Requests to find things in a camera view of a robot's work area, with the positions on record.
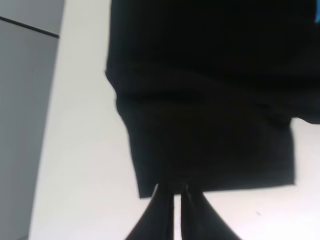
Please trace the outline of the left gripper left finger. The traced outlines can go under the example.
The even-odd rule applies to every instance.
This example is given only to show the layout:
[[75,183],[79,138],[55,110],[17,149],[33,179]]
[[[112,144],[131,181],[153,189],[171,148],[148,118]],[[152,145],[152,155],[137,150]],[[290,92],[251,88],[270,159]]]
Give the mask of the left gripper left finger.
[[126,240],[173,240],[174,195],[166,185],[158,184],[143,215]]

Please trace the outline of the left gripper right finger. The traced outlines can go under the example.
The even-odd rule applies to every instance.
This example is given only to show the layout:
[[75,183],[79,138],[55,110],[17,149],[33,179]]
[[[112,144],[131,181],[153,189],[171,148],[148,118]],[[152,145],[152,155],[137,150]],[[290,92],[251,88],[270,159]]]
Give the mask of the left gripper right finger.
[[181,192],[183,240],[240,240],[213,209],[203,192],[185,185]]

